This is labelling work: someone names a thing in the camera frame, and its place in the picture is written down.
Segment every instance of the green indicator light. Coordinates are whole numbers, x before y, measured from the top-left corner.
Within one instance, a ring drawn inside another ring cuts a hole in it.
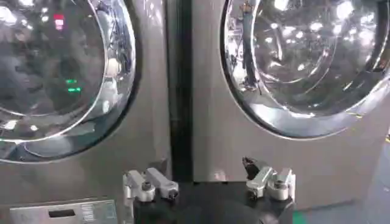
[[[69,93],[81,92],[81,88],[68,88]]]
[[[77,80],[74,80],[74,79],[68,79],[66,81],[67,84],[72,84],[72,83],[77,83]]]

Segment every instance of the red light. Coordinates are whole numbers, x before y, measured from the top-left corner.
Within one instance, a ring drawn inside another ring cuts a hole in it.
[[[53,18],[54,18],[54,20],[64,20],[65,16],[62,14],[54,14]]]
[[[62,30],[63,25],[65,23],[65,16],[62,14],[54,14],[53,18],[54,18],[55,29]]]

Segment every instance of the floor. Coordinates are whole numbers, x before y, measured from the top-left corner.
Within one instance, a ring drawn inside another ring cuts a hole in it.
[[[384,146],[373,182],[364,201],[297,212],[294,224],[390,223],[390,143]]]

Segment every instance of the washing machine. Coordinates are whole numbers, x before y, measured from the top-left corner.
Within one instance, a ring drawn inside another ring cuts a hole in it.
[[[390,124],[389,1],[193,1],[193,174],[290,167],[297,208],[363,198]]]
[[[0,220],[86,198],[114,211],[125,171],[170,174],[164,3],[0,1]]]

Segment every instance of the metal bracket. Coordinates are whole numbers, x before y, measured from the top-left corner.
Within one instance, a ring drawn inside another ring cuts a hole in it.
[[[246,183],[253,199],[264,197],[267,192],[273,199],[284,201],[289,197],[295,200],[296,175],[291,169],[277,173],[272,167],[264,166],[253,180]]]
[[[131,170],[127,173],[126,198],[137,198],[142,202],[150,202],[155,197],[155,191],[155,186],[146,181],[138,171]]]
[[[146,179],[160,190],[162,198],[175,200],[179,194],[179,184],[167,179],[156,168],[146,170]]]

